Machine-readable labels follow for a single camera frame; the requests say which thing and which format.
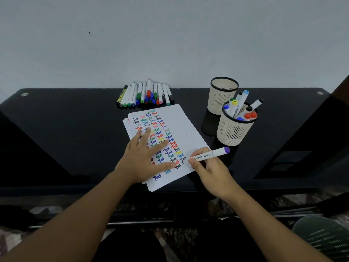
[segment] empty pen holder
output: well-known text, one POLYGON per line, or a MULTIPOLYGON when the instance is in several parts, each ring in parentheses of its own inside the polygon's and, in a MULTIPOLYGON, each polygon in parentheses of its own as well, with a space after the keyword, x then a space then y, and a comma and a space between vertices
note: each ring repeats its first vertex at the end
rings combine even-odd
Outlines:
MULTIPOLYGON (((246 136, 247 132, 252 127, 253 123, 255 123, 255 121, 258 119, 258 117, 250 121, 241 121, 234 119, 224 111, 224 105, 222 105, 220 111, 221 115, 217 130, 217 138, 221 143, 225 145, 236 146, 240 144, 240 142, 246 136)), ((248 106, 249 104, 245 102, 239 114, 243 112, 248 106)))
POLYGON ((238 88, 239 83, 234 79, 222 76, 213 78, 208 96, 208 111, 212 114, 220 115, 223 104, 234 97, 238 88))

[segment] person's left hand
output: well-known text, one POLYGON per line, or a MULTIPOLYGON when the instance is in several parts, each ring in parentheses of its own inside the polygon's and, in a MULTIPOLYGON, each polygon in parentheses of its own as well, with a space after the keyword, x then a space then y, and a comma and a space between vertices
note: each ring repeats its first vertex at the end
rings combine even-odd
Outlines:
POLYGON ((151 128, 148 127, 141 137, 142 131, 139 130, 126 146, 124 156, 115 167, 115 171, 126 174, 130 178, 132 184, 146 181, 160 172, 176 167, 176 164, 173 162, 156 165, 151 163, 151 157, 159 150, 165 148, 169 141, 163 141, 148 149, 147 140, 150 133, 151 128))

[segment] paper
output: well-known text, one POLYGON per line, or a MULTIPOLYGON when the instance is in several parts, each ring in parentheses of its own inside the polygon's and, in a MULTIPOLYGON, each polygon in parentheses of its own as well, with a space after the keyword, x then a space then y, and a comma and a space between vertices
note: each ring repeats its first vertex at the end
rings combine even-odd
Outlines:
POLYGON ((207 146, 201 135, 185 115, 180 105, 165 106, 151 110, 129 113, 129 120, 124 119, 124 125, 130 139, 139 129, 142 133, 151 127, 148 147, 153 147, 162 141, 170 143, 152 156, 152 164, 175 162, 177 166, 165 172, 158 173, 147 180, 149 191, 155 191, 162 186, 182 177, 194 170, 187 162, 193 151, 207 146))

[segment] white plastic basket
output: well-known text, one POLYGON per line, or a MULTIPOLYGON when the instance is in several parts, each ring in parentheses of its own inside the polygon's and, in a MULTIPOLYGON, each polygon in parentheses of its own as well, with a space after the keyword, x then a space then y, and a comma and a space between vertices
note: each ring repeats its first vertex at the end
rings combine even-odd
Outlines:
POLYGON ((215 115, 220 115, 225 102, 233 98, 239 83, 228 77, 215 77, 211 80, 207 109, 215 115))
MULTIPOLYGON (((239 114, 243 112, 248 106, 249 104, 245 102, 239 114)), ((256 119, 250 121, 241 121, 234 119, 223 110, 223 106, 220 109, 220 112, 221 115, 217 130, 217 138, 221 143, 228 146, 236 146, 240 144, 249 129, 252 127, 253 123, 255 123, 255 121, 258 119, 258 116, 256 119)))

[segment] person's right arm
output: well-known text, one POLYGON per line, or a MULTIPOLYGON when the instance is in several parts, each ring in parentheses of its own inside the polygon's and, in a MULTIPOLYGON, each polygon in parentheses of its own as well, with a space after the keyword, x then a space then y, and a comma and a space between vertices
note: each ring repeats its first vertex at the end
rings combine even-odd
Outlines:
MULTIPOLYGON (((193 157, 210 151, 207 147, 196 150, 193 157)), ((275 219, 232 178, 219 158, 205 160, 206 169, 195 159, 189 159, 206 189, 227 202, 268 261, 331 261, 285 225, 275 219)))

